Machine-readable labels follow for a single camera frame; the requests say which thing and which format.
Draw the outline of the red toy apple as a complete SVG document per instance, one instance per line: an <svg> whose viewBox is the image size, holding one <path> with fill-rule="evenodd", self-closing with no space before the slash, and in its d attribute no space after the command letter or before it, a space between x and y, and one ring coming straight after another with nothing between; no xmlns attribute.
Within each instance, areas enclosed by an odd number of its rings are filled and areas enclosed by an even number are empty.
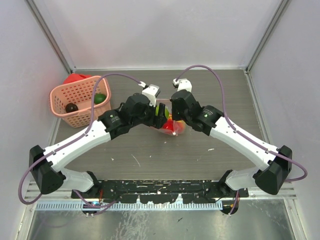
<svg viewBox="0 0 320 240"><path fill-rule="evenodd" d="M166 123L162 126L162 129L166 130L166 131L170 131L173 132L174 129L174 121L172 119L168 119L166 121Z"/></svg>

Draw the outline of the light green toy apple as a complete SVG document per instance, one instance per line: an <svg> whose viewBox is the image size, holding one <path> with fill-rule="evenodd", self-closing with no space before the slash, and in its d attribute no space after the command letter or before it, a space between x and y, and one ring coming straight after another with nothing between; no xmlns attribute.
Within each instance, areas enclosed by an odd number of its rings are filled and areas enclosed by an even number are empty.
<svg viewBox="0 0 320 240"><path fill-rule="evenodd" d="M159 111L160 111L160 105L157 105L155 108L155 115L156 116L159 115ZM164 115L165 115L166 119L168 119L169 115L170 115L170 112L166 106L164 106Z"/></svg>

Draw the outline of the clear zip top bag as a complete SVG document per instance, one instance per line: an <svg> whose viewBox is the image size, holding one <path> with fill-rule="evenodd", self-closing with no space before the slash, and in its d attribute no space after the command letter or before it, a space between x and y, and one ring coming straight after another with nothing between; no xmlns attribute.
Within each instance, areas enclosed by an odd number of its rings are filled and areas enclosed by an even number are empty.
<svg viewBox="0 0 320 240"><path fill-rule="evenodd" d="M162 128L159 128L159 129L157 129L155 127L152 127L152 128L160 133L174 136L174 137L182 134L185 131L186 123L183 120L178 120L178 121L173 120L171 101L169 99L165 99L165 98L157 98L156 99L156 108L155 108L155 115L156 116L159 113L160 104L165 105L165 116L167 117L167 121L162 126Z"/></svg>

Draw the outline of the red yellow toy mango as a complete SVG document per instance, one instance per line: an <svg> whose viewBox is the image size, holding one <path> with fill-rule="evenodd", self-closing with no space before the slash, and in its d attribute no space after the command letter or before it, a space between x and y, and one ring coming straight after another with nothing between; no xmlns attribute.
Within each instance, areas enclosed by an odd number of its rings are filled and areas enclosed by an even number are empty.
<svg viewBox="0 0 320 240"><path fill-rule="evenodd" d="M174 132L177 135L182 134L185 131L185 128L186 128L186 123L183 120L175 121L173 124Z"/></svg>

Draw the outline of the pink plastic basket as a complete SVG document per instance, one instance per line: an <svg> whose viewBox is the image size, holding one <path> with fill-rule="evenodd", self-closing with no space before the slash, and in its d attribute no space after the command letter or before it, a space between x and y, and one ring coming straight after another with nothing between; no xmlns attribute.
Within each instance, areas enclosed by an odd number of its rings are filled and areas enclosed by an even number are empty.
<svg viewBox="0 0 320 240"><path fill-rule="evenodd" d="M100 76L62 84L53 88L49 95L50 108L53 115L61 118L73 128L87 126L91 119L93 90ZM66 113L65 106L74 103L78 111Z"/></svg>

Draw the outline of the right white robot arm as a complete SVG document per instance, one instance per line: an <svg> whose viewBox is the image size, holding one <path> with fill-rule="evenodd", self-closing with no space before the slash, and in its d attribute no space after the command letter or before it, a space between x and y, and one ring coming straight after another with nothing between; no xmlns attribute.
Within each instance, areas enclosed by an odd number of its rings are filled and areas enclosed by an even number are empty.
<svg viewBox="0 0 320 240"><path fill-rule="evenodd" d="M228 122L222 111L211 105L201 106L185 89L174 93L170 102L174 120L183 120L193 130L226 143L255 165L245 170L227 170L218 182L223 196L231 197L237 190L254 187L270 195L278 194L292 168L289 147L278 148L248 132L244 134L249 139L245 139L240 135L241 128Z"/></svg>

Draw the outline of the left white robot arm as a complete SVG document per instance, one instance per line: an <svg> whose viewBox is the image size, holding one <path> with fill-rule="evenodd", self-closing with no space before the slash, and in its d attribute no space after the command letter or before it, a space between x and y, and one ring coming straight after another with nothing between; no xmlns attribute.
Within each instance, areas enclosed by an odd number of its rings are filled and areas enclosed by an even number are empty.
<svg viewBox="0 0 320 240"><path fill-rule="evenodd" d="M147 96L135 93L118 108L105 111L87 128L64 141L47 148L32 147L29 167L40 193L48 195L64 187L83 192L88 198L97 197L100 193L97 178L90 172L66 169L66 165L138 125L160 129L167 122L166 111L165 104L152 103Z"/></svg>

